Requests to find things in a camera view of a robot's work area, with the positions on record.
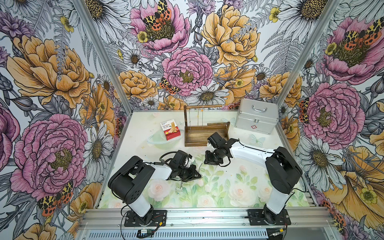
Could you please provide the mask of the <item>wooden jewelry display stand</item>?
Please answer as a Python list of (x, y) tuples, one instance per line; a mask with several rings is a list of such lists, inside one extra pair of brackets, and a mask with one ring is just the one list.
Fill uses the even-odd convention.
[(184, 106), (185, 118), (185, 147), (203, 147), (208, 143), (208, 138), (214, 133), (218, 133), (225, 140), (229, 139), (230, 122), (226, 123), (208, 123), (204, 125), (191, 126), (188, 124), (187, 111), (190, 109), (209, 109), (219, 108), (222, 105), (205, 105), (205, 106)]

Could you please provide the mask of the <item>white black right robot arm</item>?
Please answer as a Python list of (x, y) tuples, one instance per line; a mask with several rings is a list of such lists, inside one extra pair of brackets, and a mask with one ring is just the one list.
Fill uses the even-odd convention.
[(227, 157), (229, 161), (232, 158), (243, 159), (266, 168), (273, 189), (261, 211), (249, 212), (248, 218), (251, 225), (288, 224), (286, 203), (302, 177), (303, 170), (286, 148), (260, 149), (233, 138), (225, 140), (219, 133), (208, 137), (207, 147), (209, 149), (206, 151), (204, 162), (206, 165), (219, 166)]

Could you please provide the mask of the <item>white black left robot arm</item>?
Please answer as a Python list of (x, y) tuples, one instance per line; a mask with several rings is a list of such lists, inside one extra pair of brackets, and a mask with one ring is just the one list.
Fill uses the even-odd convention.
[(112, 194), (123, 201), (130, 210), (124, 217), (126, 227), (158, 226), (167, 212), (155, 211), (143, 196), (150, 180), (190, 182), (202, 178), (193, 156), (178, 150), (163, 154), (157, 162), (145, 162), (138, 156), (131, 157), (109, 179)]

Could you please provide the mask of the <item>red white small box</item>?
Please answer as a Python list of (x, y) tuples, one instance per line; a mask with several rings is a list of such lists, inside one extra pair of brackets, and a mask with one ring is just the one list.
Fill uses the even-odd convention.
[(167, 141), (177, 138), (181, 135), (181, 131), (177, 126), (175, 120), (162, 122), (161, 128), (162, 128), (162, 131), (164, 132), (164, 135)]

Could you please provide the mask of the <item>silver metal first-aid case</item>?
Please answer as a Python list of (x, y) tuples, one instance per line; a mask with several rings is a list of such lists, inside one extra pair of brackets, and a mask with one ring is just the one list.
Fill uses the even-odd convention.
[(278, 106), (251, 99), (242, 99), (235, 127), (270, 135), (279, 120)]

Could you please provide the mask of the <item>small green circuit board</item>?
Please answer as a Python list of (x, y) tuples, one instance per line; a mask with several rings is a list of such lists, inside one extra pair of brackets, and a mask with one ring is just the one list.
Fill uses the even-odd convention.
[(137, 238), (142, 239), (142, 238), (146, 238), (147, 236), (148, 236), (148, 229), (138, 230)]

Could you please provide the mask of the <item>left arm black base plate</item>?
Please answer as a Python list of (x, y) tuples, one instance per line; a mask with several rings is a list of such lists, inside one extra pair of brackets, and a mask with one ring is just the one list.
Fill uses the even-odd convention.
[(167, 210), (152, 210), (140, 217), (133, 210), (126, 213), (124, 218), (125, 227), (165, 227), (167, 221)]

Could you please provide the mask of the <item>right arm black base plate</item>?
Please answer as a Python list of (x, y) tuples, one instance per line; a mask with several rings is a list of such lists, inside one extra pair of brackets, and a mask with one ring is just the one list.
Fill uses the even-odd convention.
[(247, 214), (246, 218), (251, 226), (289, 226), (292, 224), (286, 209), (277, 215), (268, 209), (249, 209)]

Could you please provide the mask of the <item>aluminium front rail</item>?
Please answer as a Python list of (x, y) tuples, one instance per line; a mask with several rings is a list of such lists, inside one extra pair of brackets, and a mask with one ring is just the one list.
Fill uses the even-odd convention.
[(125, 227), (126, 211), (91, 210), (80, 224), (78, 240), (341, 240), (324, 207), (287, 207), (292, 224), (251, 226), (246, 208), (168, 209), (165, 227)]

